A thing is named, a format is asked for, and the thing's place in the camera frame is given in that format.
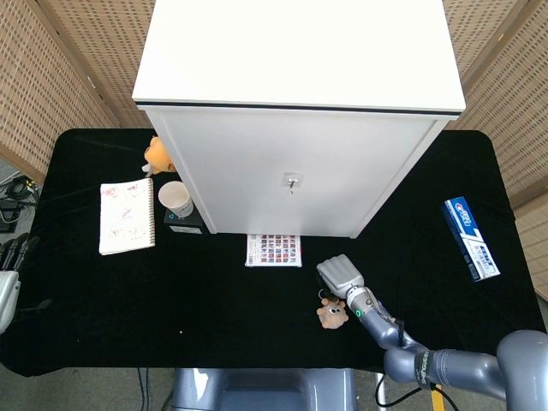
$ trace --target white cabinet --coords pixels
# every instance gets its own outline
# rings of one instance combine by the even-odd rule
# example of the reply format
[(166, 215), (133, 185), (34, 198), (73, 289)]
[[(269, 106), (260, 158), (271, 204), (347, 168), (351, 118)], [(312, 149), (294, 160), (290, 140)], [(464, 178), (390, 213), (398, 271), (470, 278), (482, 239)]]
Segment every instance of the white cabinet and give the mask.
[(430, 0), (157, 0), (134, 100), (214, 233), (356, 237), (464, 110)]

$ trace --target keychain plush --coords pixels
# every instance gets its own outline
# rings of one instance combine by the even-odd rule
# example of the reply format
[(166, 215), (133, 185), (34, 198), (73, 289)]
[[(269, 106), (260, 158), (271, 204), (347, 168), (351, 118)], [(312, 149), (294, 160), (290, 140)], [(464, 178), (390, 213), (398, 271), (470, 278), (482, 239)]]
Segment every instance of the keychain plush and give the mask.
[(322, 327), (335, 330), (348, 321), (348, 315), (344, 311), (346, 304), (343, 301), (322, 298), (322, 306), (316, 310)]
[(170, 155), (165, 150), (164, 143), (157, 136), (152, 137), (151, 144), (146, 148), (145, 160), (148, 164), (143, 166), (143, 171), (146, 172), (147, 177), (162, 171), (169, 173), (176, 171), (175, 166), (171, 163)]

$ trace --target cabinet door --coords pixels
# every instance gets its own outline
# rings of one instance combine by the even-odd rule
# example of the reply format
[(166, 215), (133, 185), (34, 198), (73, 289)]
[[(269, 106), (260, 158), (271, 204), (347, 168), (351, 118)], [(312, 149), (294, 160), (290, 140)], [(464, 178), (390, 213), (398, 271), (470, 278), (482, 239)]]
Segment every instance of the cabinet door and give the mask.
[(352, 236), (410, 156), (426, 149), (421, 141), (436, 123), (324, 110), (147, 113), (209, 228), (225, 233)]

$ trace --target paper cup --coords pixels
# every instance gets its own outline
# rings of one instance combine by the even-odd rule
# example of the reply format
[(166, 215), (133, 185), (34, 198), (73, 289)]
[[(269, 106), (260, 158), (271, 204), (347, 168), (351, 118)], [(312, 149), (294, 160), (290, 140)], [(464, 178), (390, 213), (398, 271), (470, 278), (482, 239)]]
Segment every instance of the paper cup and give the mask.
[(182, 182), (166, 182), (158, 192), (158, 199), (178, 217), (187, 217), (194, 210), (190, 193)]

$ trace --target table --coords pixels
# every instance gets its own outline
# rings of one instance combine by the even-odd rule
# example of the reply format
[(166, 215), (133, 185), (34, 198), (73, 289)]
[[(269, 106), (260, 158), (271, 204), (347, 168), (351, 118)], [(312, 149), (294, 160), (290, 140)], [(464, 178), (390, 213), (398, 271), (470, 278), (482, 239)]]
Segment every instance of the table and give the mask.
[[(156, 246), (98, 253), (99, 185), (143, 177), (150, 129), (61, 135), (21, 270), (18, 307), (39, 316), (0, 336), (0, 361), (23, 375), (66, 366), (352, 367), (383, 350), (355, 318), (322, 329), (315, 266), (346, 253), (409, 334), (432, 349), (494, 354), (505, 335), (544, 331), (491, 142), (444, 131), (361, 235), (302, 238), (302, 268), (244, 267), (244, 235), (174, 233), (155, 201)], [(154, 191), (176, 174), (153, 177)], [(473, 283), (441, 212), (464, 195), (502, 272)]]

